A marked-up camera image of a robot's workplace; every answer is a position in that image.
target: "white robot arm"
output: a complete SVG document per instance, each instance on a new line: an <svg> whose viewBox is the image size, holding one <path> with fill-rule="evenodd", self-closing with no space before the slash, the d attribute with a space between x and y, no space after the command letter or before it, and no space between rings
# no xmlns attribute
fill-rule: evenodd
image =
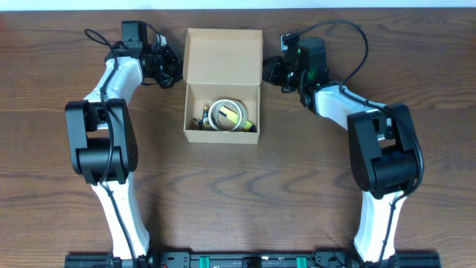
<svg viewBox="0 0 476 268"><path fill-rule="evenodd" d="M160 34L152 45L147 43L144 22L123 22L122 30L123 41L106 57L106 70L97 86L84 100L68 103L65 113L74 169L98 195L111 231L113 255L124 261L145 256L150 240L135 198L138 155L127 105L145 77L164 88L180 80L181 60ZM95 130L109 130L113 137L88 138L86 132Z"/></svg>
<svg viewBox="0 0 476 268"><path fill-rule="evenodd" d="M365 42L364 59L343 83L329 78L322 38L299 40L301 34L332 23L352 25ZM423 159L410 112L403 104L370 102L344 85L367 59L367 37L358 25L342 20L322 22L282 36L281 42L286 54L264 62L263 79L282 86L283 93L298 91L303 106L348 130L351 168L363 190L353 247L361 264L380 265L395 255L393 239L399 212L422 178ZM381 148L382 139L394 140L395 145Z"/></svg>

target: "green connector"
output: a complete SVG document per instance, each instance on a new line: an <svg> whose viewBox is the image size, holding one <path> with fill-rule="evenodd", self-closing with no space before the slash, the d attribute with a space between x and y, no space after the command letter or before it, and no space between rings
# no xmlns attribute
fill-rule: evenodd
<svg viewBox="0 0 476 268"><path fill-rule="evenodd" d="M210 268L210 258L200 257L200 268Z"/></svg>
<svg viewBox="0 0 476 268"><path fill-rule="evenodd" d="M297 257L297 268L307 268L307 260L305 257Z"/></svg>

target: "wire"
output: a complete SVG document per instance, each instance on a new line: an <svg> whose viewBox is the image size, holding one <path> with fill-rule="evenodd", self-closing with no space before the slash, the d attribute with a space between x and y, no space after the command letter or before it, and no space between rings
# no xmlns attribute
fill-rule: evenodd
<svg viewBox="0 0 476 268"><path fill-rule="evenodd" d="M103 41L101 42L101 41L95 39L94 37L92 37L89 34L89 32L95 34L97 37L99 37ZM111 199L112 207L114 208L116 218L118 219L120 228L122 229L124 237L126 238L127 246L129 247L129 251L130 251L131 259L132 259L132 265L133 265L133 267L138 267L137 260L135 259L134 249L132 248L132 243L131 243L129 234L127 233L126 227L125 227L125 225L122 221L122 218L120 217L118 205L116 204L116 201L115 201L115 198L114 198L114 195L113 195L113 191L111 191L111 189L109 189L108 186L103 184L106 181L107 176L109 174L109 169L111 168L111 163L112 163L112 156L113 156L113 153L114 153L114 130L112 128L112 121L111 121L111 116L109 114L109 108L108 108L107 103L105 101L105 95L107 94L106 90L107 90L107 86L109 84L109 81L111 81L112 77L114 77L115 72L119 68L118 56L116 55L115 50L112 47L111 43L106 38L104 38L100 33L98 33L97 31L94 31L92 29L85 29L84 34L89 39L91 39L92 41L94 41L96 43L99 43L101 45L108 46L109 49L111 50L112 56L114 57L114 68L112 69L111 73L108 75L108 77L106 78L106 80L104 81L103 85L100 88L101 106L103 107L103 111L106 115L106 123L107 123L107 127L108 127L108 130L109 130L109 153L108 153L108 156L107 156L106 168L104 169L103 175L99 179L99 184L106 191L109 199Z"/></svg>
<svg viewBox="0 0 476 268"><path fill-rule="evenodd" d="M400 200L402 200L403 198L405 197L408 197L410 194L412 194L413 192L415 192L417 190L417 188L420 186L420 184L422 183L422 180L423 180L423 173L425 172L425 164L424 164L424 161L423 161L423 154L422 154L422 149L421 147L419 146L419 143L418 143L418 139L417 139L417 136L416 134L414 133L414 131L411 131L410 130L410 127L408 127L408 125L402 121L398 116L395 115L394 112L392 112L389 108L387 107L381 107L379 105L375 105L374 103L370 102L368 99L366 100L361 100L361 99L358 99L358 98L355 98L353 97L352 95L348 94L346 91L346 88L344 88L344 85L347 83L347 81L350 80L350 78L352 78L352 76L354 74L357 73L358 70L360 70L360 68L364 65L365 61L367 60L367 56L369 54L369 45L368 45L368 41L367 41L367 37L365 36L365 33L364 31L360 28L360 26L358 26L357 24L353 23L353 22L349 22L347 20L340 20L340 19L337 19L337 20L329 20L329 21L325 21L325 22L321 22L321 23L318 23L316 25L313 25L309 28L307 28L306 30L304 31L301 31L299 33L296 33L294 35L291 35L289 37L289 39L293 39L293 38L296 38L297 36L300 36L301 34L305 34L307 32L309 32L310 30L313 30L313 29L316 29L320 26L323 26L323 25L329 25L329 24L338 24L338 23L341 23L341 24L347 24L347 25L352 25L362 36L362 39L364 40L364 44L365 44L365 52L364 52L364 58L362 59L361 63L357 66L357 68L349 74L349 76L347 76L347 78L344 80L344 82L341 83L341 85L339 86L339 92L343 95L345 95L346 97L348 97L349 99L351 100L354 100L358 103L361 103L365 106L368 106L368 107L371 107L371 108L374 108L374 109L377 109L379 110L380 112L383 112L384 114L386 114L389 118L391 118L393 120L393 122L395 122L397 125L399 125L402 130L407 133L411 140L412 140L412 143L414 144L415 146L415 150L416 150L416 163L418 165L418 169L417 169L417 172L416 172L416 181L413 185L413 187L409 188L408 190L404 191L404 193L402 195L400 195L399 197L396 197L392 203L390 204L390 216L388 218L388 225L387 225L387 231L385 232L385 238L384 240L382 241L382 250L380 252L380 256L379 256L379 260L377 261L377 264L376 266L377 267L380 267L381 263L382 263L382 259L383 259L383 255L385 253L385 247L387 246L387 242L388 242L388 237L390 236L390 230L391 230L391 226L392 226L392 220L393 220L393 213L395 212L395 209L396 209L396 203ZM304 79L304 76L301 75L301 82L300 82L300 90L302 91L302 86L303 86L303 79Z"/></svg>

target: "wooden table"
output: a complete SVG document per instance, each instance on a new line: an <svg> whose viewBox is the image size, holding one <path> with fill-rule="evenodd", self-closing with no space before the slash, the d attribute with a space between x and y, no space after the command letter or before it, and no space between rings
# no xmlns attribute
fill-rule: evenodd
<svg viewBox="0 0 476 268"><path fill-rule="evenodd" d="M405 202L397 249L436 249L445 267L475 266L476 10L111 11L0 14L0 266L61 267L69 252L107 252L111 235L90 186L74 173L64 107L104 72L107 49L83 35L120 39L141 19L183 50L187 28L262 29L264 56L279 36L327 19L362 25L370 42L354 92L410 108L425 156L420 189ZM347 26L324 36L334 77L363 54ZM135 182L156 246L195 251L312 251L346 247L361 192L347 133L298 96L263 83L260 143L189 144L185 83L139 88L129 107L139 147Z"/></svg>

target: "open cardboard box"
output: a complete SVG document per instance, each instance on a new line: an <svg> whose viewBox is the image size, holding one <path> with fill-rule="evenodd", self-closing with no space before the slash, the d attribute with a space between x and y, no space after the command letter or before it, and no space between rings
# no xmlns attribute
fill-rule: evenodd
<svg viewBox="0 0 476 268"><path fill-rule="evenodd" d="M184 133L189 142L257 144L260 137L261 30L188 29ZM255 133L199 130L193 118L219 99L244 104Z"/></svg>

